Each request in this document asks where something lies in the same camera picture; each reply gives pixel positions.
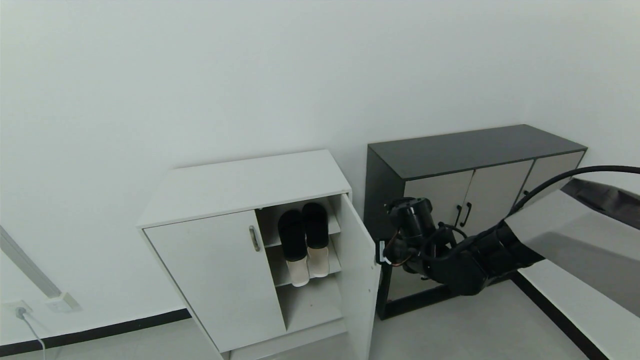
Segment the cabinet handle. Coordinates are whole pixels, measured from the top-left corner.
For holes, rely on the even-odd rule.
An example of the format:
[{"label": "cabinet handle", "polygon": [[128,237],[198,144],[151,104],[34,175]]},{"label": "cabinet handle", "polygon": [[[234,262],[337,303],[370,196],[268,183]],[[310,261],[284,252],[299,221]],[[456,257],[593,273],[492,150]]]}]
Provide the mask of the cabinet handle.
[{"label": "cabinet handle", "polygon": [[469,220],[469,214],[471,214],[471,206],[471,203],[468,202],[467,207],[469,208],[469,210],[467,211],[467,217],[465,217],[465,221],[460,223],[460,227],[464,227],[467,224],[467,220]]},{"label": "cabinet handle", "polygon": [[252,225],[249,227],[249,233],[251,234],[253,248],[255,249],[255,251],[260,251],[260,247],[258,246],[258,239],[255,238],[255,228]]},{"label": "cabinet handle", "polygon": [[458,209],[458,216],[456,216],[456,221],[453,223],[453,226],[458,225],[458,220],[460,220],[460,214],[462,214],[462,206],[456,205],[456,209]]}]

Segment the floor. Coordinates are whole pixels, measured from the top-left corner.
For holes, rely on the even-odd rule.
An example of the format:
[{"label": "floor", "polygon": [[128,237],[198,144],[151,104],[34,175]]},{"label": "floor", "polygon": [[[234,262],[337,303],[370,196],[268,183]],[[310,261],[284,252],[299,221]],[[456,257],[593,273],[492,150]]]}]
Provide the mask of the floor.
[{"label": "floor", "polygon": [[[183,320],[47,351],[48,360],[210,359],[212,348],[192,320]],[[41,352],[3,360],[40,360]],[[338,335],[268,360],[353,360]],[[475,297],[458,297],[377,321],[371,360],[534,360],[587,357],[514,284],[504,282]]]}]

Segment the black slipper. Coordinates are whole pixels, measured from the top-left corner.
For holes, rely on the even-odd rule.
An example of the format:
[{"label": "black slipper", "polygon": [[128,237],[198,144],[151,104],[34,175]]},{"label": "black slipper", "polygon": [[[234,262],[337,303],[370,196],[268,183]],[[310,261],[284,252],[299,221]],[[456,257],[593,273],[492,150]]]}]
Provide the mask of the black slipper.
[{"label": "black slipper", "polygon": [[291,284],[296,287],[305,285],[309,282],[309,271],[302,213],[298,210],[289,210],[282,214],[278,220],[278,234],[291,276]]},{"label": "black slipper", "polygon": [[314,277],[329,275],[329,225],[326,210],[320,204],[309,202],[302,208],[307,233],[309,272]]}]

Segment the wall socket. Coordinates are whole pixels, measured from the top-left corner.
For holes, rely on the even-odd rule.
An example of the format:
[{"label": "wall socket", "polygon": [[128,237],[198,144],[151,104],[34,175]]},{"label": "wall socket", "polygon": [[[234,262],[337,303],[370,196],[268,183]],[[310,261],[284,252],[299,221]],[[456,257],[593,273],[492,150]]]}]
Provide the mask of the wall socket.
[{"label": "wall socket", "polygon": [[27,305],[26,302],[24,302],[24,300],[19,300],[14,302],[5,302],[2,304],[2,310],[11,314],[15,314],[15,310],[18,307],[24,307],[24,309],[27,311],[27,314],[33,312],[33,310],[31,310],[31,308]]}]

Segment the power cord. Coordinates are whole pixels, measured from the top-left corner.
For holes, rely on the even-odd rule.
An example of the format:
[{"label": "power cord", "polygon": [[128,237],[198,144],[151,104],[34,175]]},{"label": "power cord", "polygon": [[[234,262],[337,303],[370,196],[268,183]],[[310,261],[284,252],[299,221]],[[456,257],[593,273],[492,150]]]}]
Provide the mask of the power cord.
[{"label": "power cord", "polygon": [[31,332],[33,333],[33,336],[36,337],[36,339],[38,339],[38,341],[40,342],[40,344],[42,345],[42,360],[47,360],[47,353],[45,352],[46,348],[44,347],[44,341],[42,341],[42,339],[40,339],[40,337],[38,336],[38,334],[36,334],[36,332],[33,330],[33,328],[31,327],[31,324],[27,321],[27,319],[24,318],[24,314],[27,312],[27,309],[25,309],[24,307],[17,307],[15,309],[15,317],[17,317],[20,320],[24,320],[24,322],[27,323],[27,326],[29,327],[29,329],[31,330]]}]

